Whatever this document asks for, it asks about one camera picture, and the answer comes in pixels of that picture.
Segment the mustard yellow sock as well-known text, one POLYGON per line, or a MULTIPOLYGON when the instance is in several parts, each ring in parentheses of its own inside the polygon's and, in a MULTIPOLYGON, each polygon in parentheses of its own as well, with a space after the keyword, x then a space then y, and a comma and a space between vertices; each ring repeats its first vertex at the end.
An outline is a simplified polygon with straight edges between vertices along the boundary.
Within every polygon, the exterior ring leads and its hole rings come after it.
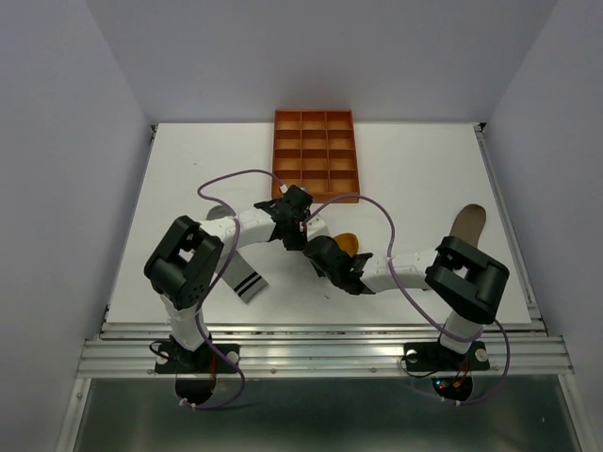
POLYGON ((337 246, 344 251, 348 256, 353 257, 358 253, 359 240, 353 233, 343 233, 334 236, 334 241, 337 246))

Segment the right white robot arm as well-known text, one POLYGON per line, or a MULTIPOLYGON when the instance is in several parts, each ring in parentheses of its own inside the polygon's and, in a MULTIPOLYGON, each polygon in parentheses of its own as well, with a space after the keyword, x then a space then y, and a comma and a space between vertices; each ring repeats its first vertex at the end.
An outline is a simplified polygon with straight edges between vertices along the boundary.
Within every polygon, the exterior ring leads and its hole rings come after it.
POLYGON ((444 367, 462 362, 487 325, 497 317, 509 269, 455 236, 446 236, 434 251, 376 256, 344 252, 334 238, 309 241, 304 256, 320 277, 354 295, 376 295, 399 289, 432 290, 451 309, 433 345, 434 359, 444 367))

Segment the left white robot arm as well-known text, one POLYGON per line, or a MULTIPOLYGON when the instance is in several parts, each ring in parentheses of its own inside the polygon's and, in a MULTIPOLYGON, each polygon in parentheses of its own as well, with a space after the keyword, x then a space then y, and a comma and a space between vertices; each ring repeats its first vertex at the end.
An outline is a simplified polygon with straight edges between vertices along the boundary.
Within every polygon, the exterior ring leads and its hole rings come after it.
POLYGON ((209 360, 208 335, 201 305, 212 282, 240 248, 281 241, 287 250, 302 250, 307 242, 303 223, 310 217, 310 194, 290 186, 277 199, 258 202, 235 215, 197 222, 177 218, 147 260, 143 273, 161 297, 179 345, 177 360, 190 371, 209 360))

